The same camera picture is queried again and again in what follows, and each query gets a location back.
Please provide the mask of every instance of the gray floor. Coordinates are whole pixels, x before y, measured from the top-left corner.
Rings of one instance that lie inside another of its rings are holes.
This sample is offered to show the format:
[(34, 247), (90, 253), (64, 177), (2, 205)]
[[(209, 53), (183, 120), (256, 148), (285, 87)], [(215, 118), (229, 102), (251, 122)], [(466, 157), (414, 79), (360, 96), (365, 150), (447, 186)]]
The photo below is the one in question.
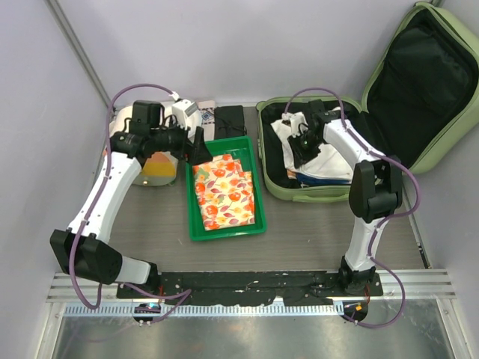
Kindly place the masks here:
[[(245, 123), (257, 151), (254, 108), (245, 109)], [(347, 202), (282, 201), (266, 190), (263, 179), (260, 182), (268, 223), (263, 235), (192, 242), (184, 165), (180, 164), (172, 186), (131, 187), (116, 217), (110, 244), (123, 255), (157, 263), (162, 271), (336, 269), (353, 231)], [(423, 268), (408, 218), (388, 224), (377, 257), (393, 269)]]
[[(385, 322), (399, 301), (373, 302), (367, 322)], [(54, 358), (446, 359), (454, 355), (435, 300), (407, 301), (381, 330), (339, 316), (171, 318), (133, 327), (128, 318), (65, 318)]]

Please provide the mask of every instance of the white wall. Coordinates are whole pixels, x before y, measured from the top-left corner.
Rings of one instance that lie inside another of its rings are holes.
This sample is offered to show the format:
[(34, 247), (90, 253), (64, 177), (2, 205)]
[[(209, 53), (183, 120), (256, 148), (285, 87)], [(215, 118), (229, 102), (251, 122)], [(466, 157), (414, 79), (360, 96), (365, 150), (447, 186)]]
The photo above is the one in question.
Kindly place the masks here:
[(105, 108), (43, 1), (0, 12), (0, 357), (34, 357), (58, 269), (49, 236), (85, 199)]
[(257, 102), (310, 86), (359, 98), (415, 0), (60, 3), (110, 96), (155, 82), (185, 97)]
[[(444, 7), (479, 36), (479, 1), (446, 0)], [(469, 340), (479, 356), (479, 126), (431, 172), (418, 177), (423, 199), (417, 214), (426, 254), (446, 268), (464, 312)], [(408, 194), (413, 193), (409, 184)]]

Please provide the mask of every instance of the orange floral cloth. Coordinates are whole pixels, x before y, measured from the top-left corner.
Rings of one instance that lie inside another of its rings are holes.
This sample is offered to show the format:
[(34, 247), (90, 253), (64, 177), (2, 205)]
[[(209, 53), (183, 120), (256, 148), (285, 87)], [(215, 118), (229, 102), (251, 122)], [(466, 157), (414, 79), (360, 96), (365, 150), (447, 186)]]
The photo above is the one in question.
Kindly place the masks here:
[(195, 192), (205, 230), (254, 223), (254, 193), (251, 172), (231, 155), (194, 166)]

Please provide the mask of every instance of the suitcase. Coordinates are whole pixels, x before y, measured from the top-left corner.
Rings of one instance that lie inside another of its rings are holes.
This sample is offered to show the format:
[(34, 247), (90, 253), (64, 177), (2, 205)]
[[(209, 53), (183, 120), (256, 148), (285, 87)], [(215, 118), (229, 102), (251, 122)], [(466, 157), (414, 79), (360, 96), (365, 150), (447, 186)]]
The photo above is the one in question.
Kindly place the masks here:
[[(355, 129), (386, 155), (396, 155), (414, 174), (433, 168), (479, 122), (479, 39), (449, 11), (419, 2), (401, 22), (374, 70), (361, 103), (342, 97)], [(346, 200), (349, 185), (301, 188), (284, 168), (281, 142), (270, 124), (289, 97), (259, 102), (259, 154), (266, 187), (277, 198), (328, 203)], [(332, 96), (301, 96), (289, 112)]]

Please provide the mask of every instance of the yellow cloth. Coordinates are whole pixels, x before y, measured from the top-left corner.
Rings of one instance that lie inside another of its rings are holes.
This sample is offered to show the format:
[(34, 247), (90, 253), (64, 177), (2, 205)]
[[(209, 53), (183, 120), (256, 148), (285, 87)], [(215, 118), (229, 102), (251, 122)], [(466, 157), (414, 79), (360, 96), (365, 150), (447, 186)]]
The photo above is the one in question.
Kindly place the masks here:
[(231, 155), (215, 156), (212, 162), (194, 166), (195, 192), (206, 230), (254, 223), (251, 172)]

